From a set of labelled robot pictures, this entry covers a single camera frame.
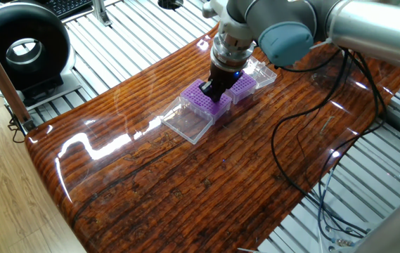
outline wooden table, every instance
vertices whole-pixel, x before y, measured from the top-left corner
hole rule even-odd
[[[273,86],[233,105],[192,145],[158,116],[190,83],[207,78],[214,33],[27,135],[42,181],[88,252],[255,249],[301,199],[273,161],[271,132],[283,116],[324,98],[342,57],[317,73],[276,70]],[[334,51],[315,49],[302,63],[322,63]],[[259,50],[254,56],[265,60]],[[368,64],[388,102],[400,89],[400,68]],[[374,105],[366,84],[353,71],[315,118],[278,130],[279,160],[303,188],[310,189],[306,178],[318,181],[333,147],[368,127]]]

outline black cable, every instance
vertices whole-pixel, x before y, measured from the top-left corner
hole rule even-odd
[[[343,62],[342,62],[342,66],[341,66],[341,68],[340,68],[340,71],[339,71],[339,74],[338,74],[338,76],[337,76],[337,79],[335,80],[335,83],[334,83],[333,87],[331,88],[330,92],[328,93],[328,95],[326,95],[326,97],[325,97],[318,105],[314,106],[313,108],[308,109],[308,110],[306,110],[306,111],[304,111],[304,112],[301,112],[301,113],[297,113],[297,114],[295,114],[295,115],[291,115],[291,116],[282,118],[282,119],[277,123],[277,125],[275,126],[275,128],[274,128],[274,130],[273,130],[273,133],[272,133],[272,135],[271,135],[271,153],[272,153],[272,155],[273,155],[273,158],[274,158],[274,160],[275,160],[275,163],[276,163],[276,165],[278,166],[278,168],[279,168],[281,174],[286,178],[286,180],[287,180],[291,185],[293,185],[294,187],[296,187],[296,189],[298,189],[301,193],[303,193],[303,195],[305,195],[306,197],[308,197],[309,199],[311,199],[313,202],[315,202],[315,203],[318,204],[318,205],[319,205],[319,203],[318,203],[317,200],[315,200],[314,198],[310,197],[310,196],[308,195],[308,193],[307,193],[305,190],[303,190],[299,185],[297,185],[297,184],[285,173],[285,171],[283,170],[283,168],[282,168],[280,162],[278,161],[278,158],[276,157],[274,140],[275,140],[276,132],[277,132],[279,126],[280,126],[283,122],[286,122],[286,121],[288,121],[289,119],[293,119],[293,118],[296,118],[296,117],[300,117],[300,116],[302,116],[302,115],[306,115],[306,114],[308,114],[308,113],[310,113],[310,112],[313,112],[313,111],[315,111],[315,110],[317,110],[317,109],[319,109],[319,108],[322,108],[322,107],[328,102],[329,98],[335,93],[335,90],[337,89],[337,87],[338,87],[338,85],[339,85],[339,83],[340,83],[340,80],[341,80],[341,78],[342,78],[342,76],[343,76],[343,74],[344,74],[344,70],[345,70],[345,67],[346,67],[346,64],[347,64],[347,59],[348,59],[348,53],[345,53],[345,54],[344,54],[344,59],[343,59]],[[331,239],[330,239],[327,235],[325,235],[324,233],[323,233],[323,236],[325,236],[326,239],[331,240]]]
[[[333,56],[331,56],[329,59],[327,59],[324,63],[321,63],[320,65],[318,65],[318,66],[316,66],[316,67],[313,67],[313,68],[310,68],[310,69],[307,69],[307,70],[293,70],[293,69],[286,68],[286,67],[279,67],[279,68],[282,69],[282,70],[289,71],[289,72],[294,72],[294,73],[303,73],[303,72],[315,71],[315,70],[318,70],[318,69],[320,69],[320,68],[326,66],[331,60],[333,60],[333,59],[335,58],[335,56],[337,56],[337,55],[340,53],[340,51],[341,51],[341,50],[338,49],[338,50],[333,54]]]
[[[362,65],[363,65],[363,66],[361,66],[361,64],[358,62],[358,60],[355,59],[355,57],[352,56],[352,55],[350,54],[350,57],[351,57],[351,59],[353,60],[353,62],[358,66],[358,68],[359,68],[359,69],[362,71],[362,73],[364,73],[364,75],[366,76],[367,80],[369,81],[369,83],[370,83],[370,85],[371,85],[371,87],[372,87],[372,91],[373,91],[373,97],[374,97],[374,100],[375,100],[375,117],[373,118],[373,121],[371,122],[371,124],[373,124],[373,123],[376,121],[376,119],[378,118],[378,113],[379,113],[378,99],[380,99],[382,108],[383,108],[383,110],[384,110],[385,113],[387,112],[387,109],[386,109],[385,103],[384,103],[384,101],[383,101],[383,99],[382,99],[382,96],[381,96],[380,92],[378,91],[378,89],[377,89],[377,87],[376,87],[376,85],[375,85],[375,82],[373,81],[373,77],[372,77],[372,75],[371,75],[371,73],[370,73],[370,70],[368,69],[368,66],[367,66],[365,60],[363,59],[363,57],[362,57],[362,55],[361,55],[360,53],[357,53],[357,56],[361,59],[361,62],[362,62]],[[337,146],[336,149],[334,150],[334,152],[336,152],[337,150],[339,150],[341,147],[345,146],[346,144],[348,144],[348,143],[350,143],[350,142],[352,142],[352,141],[356,141],[356,140],[359,139],[360,137],[362,137],[362,136],[364,136],[364,135],[366,135],[366,134],[369,134],[369,133],[371,133],[371,132],[373,132],[373,131],[379,129],[379,128],[385,123],[386,119],[387,119],[387,116],[385,115],[385,116],[383,117],[383,119],[382,119],[382,122],[381,122],[378,126],[376,126],[376,127],[373,128],[373,129],[369,129],[369,130],[363,132],[362,134],[358,134],[357,136],[355,136],[355,137],[353,137],[353,138],[350,138],[348,141],[345,141],[344,143],[342,143],[342,144],[340,144],[339,146]],[[324,173],[324,171],[325,171],[325,167],[326,167],[326,165],[327,165],[327,163],[328,163],[328,161],[329,161],[329,159],[331,158],[332,155],[333,155],[333,153],[331,153],[331,154],[328,156],[327,160],[325,161],[325,164],[323,165],[322,170],[321,170],[320,178],[322,178],[323,173]],[[342,157],[343,157],[343,154],[340,155],[340,158],[336,161],[334,167],[332,168],[332,172],[335,170],[337,164],[338,164],[339,161],[342,159]],[[320,217],[321,209],[322,209],[322,207],[323,207],[323,202],[324,202],[324,198],[325,198],[325,194],[326,194],[326,189],[325,189],[325,191],[323,191],[323,194],[321,194],[321,185],[319,184],[319,185],[318,185],[318,191],[319,191],[320,199],[321,199],[321,201],[320,201],[320,206],[321,206],[321,207],[318,208],[318,217]],[[318,226],[319,226],[321,232],[323,232],[323,229],[321,228],[320,221],[318,221]],[[353,226],[353,228],[355,228],[355,229],[357,229],[357,230],[360,230],[362,233],[365,233],[365,234],[368,233],[368,232],[365,231],[364,229],[359,228],[359,227],[357,227],[357,226]]]
[[[17,132],[20,131],[20,128],[18,127],[18,123],[16,122],[15,118],[12,117],[11,120],[9,120],[9,125],[8,125],[9,130],[14,132],[14,136],[12,137],[12,141],[15,143],[24,143],[25,140],[23,141],[17,141],[15,137],[17,136]]]
[[[350,57],[351,57],[351,59],[353,60],[353,62],[355,62],[356,65],[358,65],[359,69],[361,69],[361,71],[365,74],[365,76],[367,76],[367,78],[370,80],[370,84],[372,85],[372,88],[374,88],[374,89],[373,89],[373,95],[374,95],[374,98],[375,98],[375,107],[376,107],[376,113],[375,113],[375,116],[376,116],[376,117],[375,117],[375,119],[376,119],[376,118],[378,117],[378,111],[379,111],[379,110],[378,110],[378,100],[377,100],[378,97],[379,97],[380,100],[382,101],[382,106],[383,106],[383,108],[385,108],[385,104],[383,103],[382,97],[381,97],[381,95],[379,94],[379,91],[376,89],[376,86],[374,85],[373,78],[371,77],[371,74],[370,74],[370,73],[367,73],[367,71],[365,71],[365,69],[364,69],[363,67],[361,67],[360,64],[358,64],[358,62],[356,61],[356,59],[354,58],[354,56],[351,55],[351,54],[349,54],[348,50],[345,50],[345,56],[344,56],[345,62],[346,62],[346,59],[347,59],[347,56],[348,56],[348,55],[350,55]],[[332,88],[332,90],[331,90],[329,96],[327,96],[327,98],[329,98],[329,97],[335,92],[336,84],[338,84],[339,81],[340,81],[340,79],[342,78],[342,70],[343,70],[343,69],[344,69],[344,67],[341,69],[341,71],[340,71],[340,73],[339,73],[339,76],[337,77],[336,83],[335,83],[334,87]],[[294,118],[294,117],[299,117],[299,116],[305,115],[305,114],[310,113],[310,112],[312,112],[312,111],[314,111],[314,110],[317,110],[318,108],[321,108],[322,106],[324,106],[323,101],[322,101],[322,103],[320,103],[320,104],[317,105],[316,107],[314,107],[314,108],[312,108],[312,109],[310,109],[310,110],[307,110],[306,112],[302,112],[302,113],[299,113],[299,114],[296,114],[296,115],[292,115],[292,116],[290,116],[290,117],[286,117],[285,119],[282,119],[282,120],[276,125],[275,129],[273,130],[273,135],[272,135],[272,139],[271,139],[272,154],[273,154],[273,158],[275,159],[276,164],[278,165],[278,168],[280,169],[280,171],[281,171],[281,173],[284,175],[284,177],[285,177],[294,187],[296,187],[298,190],[300,190],[300,192],[302,192],[303,194],[305,194],[305,191],[304,191],[302,188],[300,188],[295,182],[293,182],[292,179],[290,179],[290,178],[287,176],[287,174],[282,170],[282,167],[280,166],[279,161],[278,161],[277,158],[276,158],[276,153],[274,152],[274,134],[276,133],[276,130],[278,129],[278,127],[279,127],[283,122],[285,122],[286,120],[292,119],[292,118]],[[374,129],[370,129],[369,131],[365,131],[364,134],[368,134],[368,133],[370,133],[370,132],[372,132],[372,131],[375,131],[375,130],[376,130],[377,128],[379,128],[379,127],[375,127]],[[359,137],[360,137],[360,136],[357,136],[357,137],[355,137],[355,138],[349,139],[348,141],[344,142],[344,143],[341,144],[339,147],[337,147],[337,148],[335,149],[335,151],[339,150],[339,149],[340,149],[341,147],[343,147],[344,145],[348,144],[348,143],[351,142],[351,141],[356,140],[356,139],[359,138]],[[327,159],[327,161],[326,161],[324,167],[327,165],[329,159],[330,159],[330,157],[328,157],[328,159]],[[341,221],[342,223],[347,224],[348,226],[351,226],[351,227],[353,227],[353,228],[355,228],[355,229],[357,229],[357,230],[360,230],[361,232],[363,232],[363,233],[365,233],[365,234],[367,233],[367,231],[365,231],[364,229],[359,228],[358,226],[355,226],[354,224],[345,221],[344,219],[340,218],[339,216],[336,216],[336,215],[330,213],[330,212],[323,206],[323,203],[322,203],[322,202],[318,203],[318,201],[316,201],[314,198],[310,197],[310,196],[307,195],[307,194],[305,194],[305,196],[306,196],[307,198],[309,198],[314,204],[316,204],[316,205],[317,205],[317,204],[319,204],[319,205],[321,204],[321,205],[320,205],[321,207],[319,208],[319,210],[323,210],[325,213],[327,213],[327,214],[330,216],[330,218],[333,220],[333,222],[336,223],[337,226],[339,226],[339,224],[335,221],[336,219],[337,219],[338,221]],[[341,230],[342,232],[348,233],[348,231],[344,231],[344,230],[342,229],[341,226],[339,226],[339,227],[340,227],[340,230]],[[323,232],[322,229],[321,229],[321,232],[322,232],[323,236],[325,236],[328,240],[330,240],[330,238],[329,238],[326,234],[324,234],[324,232]],[[348,233],[348,234],[349,234],[349,235],[352,235],[352,236],[356,236],[356,237],[358,237],[358,238],[361,237],[360,234],[357,234],[357,235],[353,235],[353,234],[351,234],[351,233]]]
[[[332,99],[337,98],[338,96],[340,96],[340,95],[343,93],[344,88],[345,88],[345,85],[347,84],[348,77],[349,77],[350,74],[351,74],[351,67],[352,67],[352,66],[353,66],[353,60],[351,60],[351,62],[350,62],[350,64],[349,64],[348,71],[347,71],[347,74],[346,74],[346,76],[345,76],[345,80],[344,80],[344,82],[343,82],[343,84],[342,84],[342,88],[340,89],[340,91],[339,91],[338,93],[336,93],[336,94],[334,95],[334,97],[330,98],[330,99],[328,100],[328,102],[331,101]],[[303,130],[317,117],[317,115],[320,113],[320,110],[321,110],[321,108],[318,109],[318,111],[317,111],[317,113],[314,115],[314,117],[313,117],[311,120],[309,120],[309,121],[297,132],[297,135],[296,135],[296,138],[297,138],[297,141],[298,141],[298,144],[299,144],[299,149],[301,150],[304,159],[306,159],[306,154],[304,153],[304,149],[303,149],[303,147],[302,147],[302,145],[301,145],[301,142],[299,141],[299,136],[298,136],[298,135],[299,135],[299,133],[300,133],[301,131],[303,131]],[[306,169],[304,170],[304,178],[306,179],[306,183],[308,184],[308,186],[309,186],[310,188],[312,188],[312,191],[315,193],[315,190],[313,189],[313,186],[312,186],[311,182],[309,182],[309,180],[308,180],[308,178],[307,178],[307,169],[308,169],[308,167],[306,167]]]

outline purple tip box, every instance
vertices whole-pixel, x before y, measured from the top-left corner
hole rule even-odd
[[[225,94],[232,97],[235,105],[240,100],[253,94],[256,91],[256,85],[256,80],[244,73],[229,90],[225,91]]]
[[[219,102],[212,102],[208,96],[201,92],[199,85],[202,83],[202,80],[197,79],[187,87],[187,89],[181,92],[181,97],[187,99],[196,108],[211,114],[213,122],[215,123],[220,116],[231,107],[231,98],[223,94]]]

